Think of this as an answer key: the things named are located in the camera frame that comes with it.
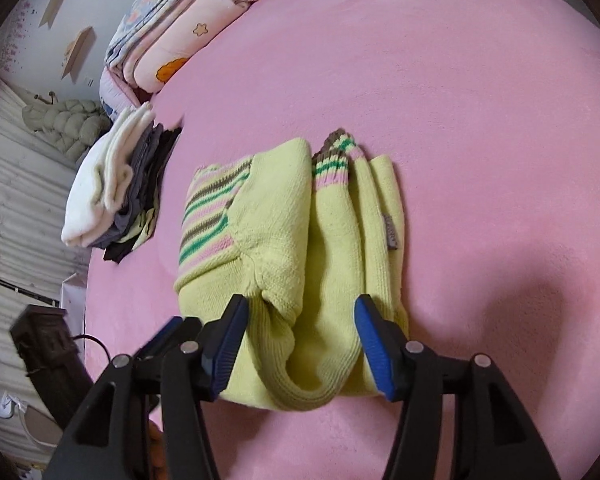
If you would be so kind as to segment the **person's left hand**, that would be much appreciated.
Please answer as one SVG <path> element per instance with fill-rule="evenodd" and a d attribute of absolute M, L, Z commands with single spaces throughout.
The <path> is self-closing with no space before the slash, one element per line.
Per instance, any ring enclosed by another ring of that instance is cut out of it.
<path fill-rule="evenodd" d="M 166 454 L 164 454 L 163 433 L 152 420 L 148 422 L 148 436 L 148 453 L 154 478 L 156 480 L 168 480 L 169 471 L 168 468 L 166 468 Z"/>

